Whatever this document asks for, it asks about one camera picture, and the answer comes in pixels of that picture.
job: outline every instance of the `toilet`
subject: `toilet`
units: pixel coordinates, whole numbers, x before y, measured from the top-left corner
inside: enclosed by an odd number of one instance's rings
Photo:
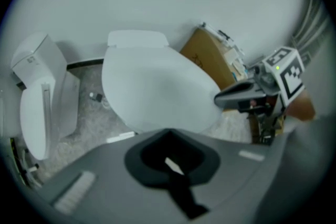
[[[138,133],[163,128],[202,133],[222,113],[214,103],[220,92],[215,81],[155,31],[110,32],[102,86],[115,113]]]
[[[15,51],[11,69],[26,86],[20,101],[20,124],[27,148],[36,159],[47,159],[60,138],[77,125],[79,79],[46,33],[26,38]]]

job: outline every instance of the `cardboard box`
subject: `cardboard box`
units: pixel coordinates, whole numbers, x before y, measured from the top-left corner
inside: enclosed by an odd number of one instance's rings
[[[183,49],[182,55],[201,67],[221,90],[236,82],[232,67],[223,57],[221,42],[209,32],[198,28]]]

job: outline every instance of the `white wall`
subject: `white wall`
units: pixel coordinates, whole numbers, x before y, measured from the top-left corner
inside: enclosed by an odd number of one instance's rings
[[[336,32],[331,26],[321,48],[302,74],[317,117],[336,114]]]
[[[8,66],[29,34],[50,34],[69,63],[101,58],[108,33],[147,29],[164,33],[179,50],[201,21],[232,36],[246,62],[286,44],[305,0],[14,0],[0,37]]]

